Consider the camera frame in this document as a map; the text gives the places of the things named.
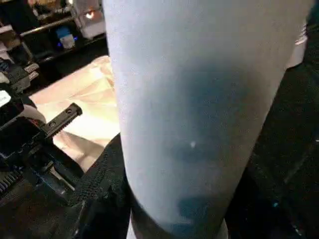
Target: white object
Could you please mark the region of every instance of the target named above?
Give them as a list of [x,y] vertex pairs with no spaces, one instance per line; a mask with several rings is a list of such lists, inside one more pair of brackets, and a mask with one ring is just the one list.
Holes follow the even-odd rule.
[[105,32],[104,15],[99,0],[73,0],[73,16],[85,38],[91,39]]
[[0,91],[0,107],[6,105],[11,100],[11,96],[6,91]]
[[61,37],[60,41],[65,49],[71,49],[75,46],[75,41],[72,34]]
[[302,61],[304,60],[307,40],[308,38],[306,35],[306,25],[304,25],[299,38],[295,41],[295,47],[288,61],[287,68],[291,68],[302,63]]

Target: light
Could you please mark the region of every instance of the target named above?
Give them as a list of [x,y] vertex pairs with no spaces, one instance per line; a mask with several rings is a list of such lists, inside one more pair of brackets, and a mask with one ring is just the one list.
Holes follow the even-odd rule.
[[88,19],[92,19],[94,17],[94,12],[88,12],[86,15],[85,15],[86,18]]

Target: white paper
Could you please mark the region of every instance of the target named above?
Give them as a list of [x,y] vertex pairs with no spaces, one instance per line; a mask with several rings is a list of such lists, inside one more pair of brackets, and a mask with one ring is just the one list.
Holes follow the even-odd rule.
[[11,96],[6,91],[0,91],[0,107],[4,106],[11,100]]

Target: black fabric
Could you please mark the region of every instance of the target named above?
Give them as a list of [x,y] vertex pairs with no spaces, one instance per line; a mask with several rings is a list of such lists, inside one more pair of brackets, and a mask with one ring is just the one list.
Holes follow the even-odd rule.
[[113,192],[119,196],[119,203],[122,204],[126,194],[126,179],[119,134],[108,144],[101,156],[81,178],[74,194],[69,199],[69,205],[73,206],[83,200],[97,199],[103,196],[110,186]]

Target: black mechanical device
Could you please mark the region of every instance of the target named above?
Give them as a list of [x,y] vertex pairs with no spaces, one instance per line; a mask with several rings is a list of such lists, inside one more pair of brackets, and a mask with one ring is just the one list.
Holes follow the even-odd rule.
[[0,238],[125,238],[130,207],[120,136],[84,174],[53,143],[81,108],[71,104],[46,122],[22,93],[30,67],[1,66]]
[[[32,106],[25,106],[21,96],[7,84],[0,84],[0,94],[0,170],[4,172],[4,177],[0,178],[0,197],[6,195],[10,187],[21,178],[20,176],[27,175],[30,180],[33,178],[35,184],[41,180],[65,198],[67,193],[62,194],[63,190],[54,185],[56,180],[53,180],[54,175],[50,169],[54,167],[56,172],[73,187],[83,171],[52,144],[52,138],[82,114],[81,108],[71,104],[52,121],[45,123],[37,113],[34,114],[36,109],[30,110],[29,107]],[[38,154],[41,152],[46,152],[47,157],[39,159]],[[57,153],[60,157],[55,158],[53,155]],[[66,167],[70,163],[73,164],[74,172]]]

